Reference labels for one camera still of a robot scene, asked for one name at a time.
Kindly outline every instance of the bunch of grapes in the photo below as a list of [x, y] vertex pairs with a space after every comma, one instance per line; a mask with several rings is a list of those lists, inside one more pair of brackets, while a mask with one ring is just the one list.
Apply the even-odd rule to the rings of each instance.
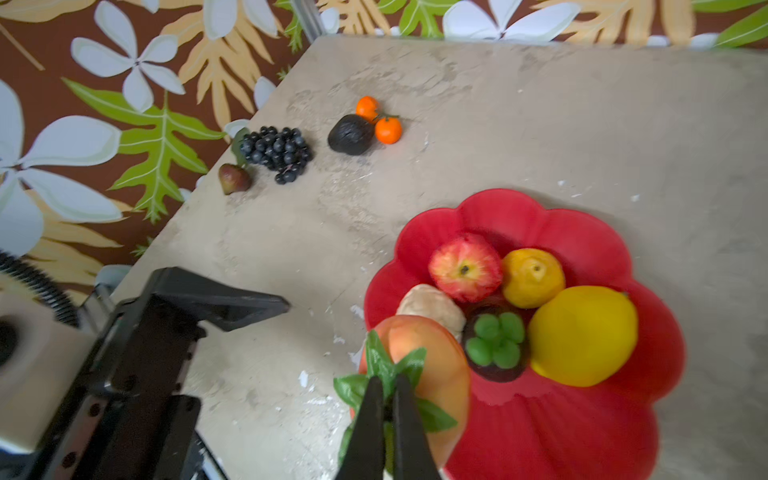
[[280, 185], [303, 174], [307, 162], [313, 158], [301, 130], [288, 127], [279, 132], [276, 127], [261, 127], [258, 132], [243, 137], [240, 152], [249, 164], [264, 165], [276, 171], [275, 181]]

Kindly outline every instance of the red bowl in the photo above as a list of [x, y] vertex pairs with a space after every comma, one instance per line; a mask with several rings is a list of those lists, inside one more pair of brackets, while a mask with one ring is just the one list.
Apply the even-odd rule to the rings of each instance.
[[394, 260], [366, 292], [366, 326], [395, 314], [419, 283], [432, 284], [432, 252], [461, 232], [483, 235], [502, 255], [534, 247], [554, 254], [566, 284], [628, 292], [637, 308], [632, 356], [604, 382], [578, 388], [528, 368], [509, 383], [472, 373], [469, 423], [445, 470], [455, 480], [647, 478], [658, 451], [652, 405], [680, 380], [685, 345], [672, 312], [632, 278], [622, 239], [607, 224], [575, 210], [546, 210], [515, 190], [485, 190], [458, 208], [414, 217], [400, 232]]

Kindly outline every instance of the large yellow fruit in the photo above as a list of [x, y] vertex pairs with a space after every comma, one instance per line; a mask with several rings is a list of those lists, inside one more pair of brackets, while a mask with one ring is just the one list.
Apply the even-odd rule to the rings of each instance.
[[565, 288], [558, 259], [535, 248], [513, 250], [502, 261], [502, 292], [518, 308], [538, 308]]
[[[464, 350], [442, 325], [423, 316], [391, 316], [374, 330], [394, 363], [415, 349], [427, 349], [424, 371], [415, 394], [443, 409], [458, 423], [452, 429], [427, 433], [432, 458], [441, 468], [462, 437], [469, 416], [470, 373]], [[365, 354], [359, 371], [368, 371]]]
[[533, 315], [531, 368], [570, 386], [592, 386], [616, 373], [637, 344], [637, 311], [604, 286], [573, 286]]

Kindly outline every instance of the screw hole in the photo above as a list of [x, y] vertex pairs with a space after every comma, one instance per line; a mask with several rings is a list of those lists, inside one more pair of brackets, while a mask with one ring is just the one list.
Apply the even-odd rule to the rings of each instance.
[[61, 460], [61, 466], [64, 468], [70, 468], [78, 460], [78, 454], [75, 452], [69, 452], [63, 460]]
[[125, 383], [123, 387], [125, 388], [126, 392], [130, 392], [134, 388], [136, 388], [136, 383], [138, 382], [138, 377], [136, 375], [129, 375], [125, 378]]

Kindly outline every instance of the table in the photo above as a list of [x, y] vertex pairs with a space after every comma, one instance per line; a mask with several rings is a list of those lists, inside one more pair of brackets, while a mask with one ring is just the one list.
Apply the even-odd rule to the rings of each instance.
[[[115, 296], [176, 265], [285, 296], [280, 318], [209, 328], [185, 390], [233, 480], [330, 480], [348, 423], [332, 379], [354, 368], [363, 296], [398, 232], [515, 188], [608, 222], [678, 318], [688, 363], [656, 404], [653, 478], [765, 478], [767, 79], [768, 57], [745, 51], [321, 38], [250, 122], [301, 128], [308, 171], [281, 186], [259, 167], [225, 197], [226, 152]], [[402, 116], [403, 139], [332, 152], [328, 131], [367, 94]]]

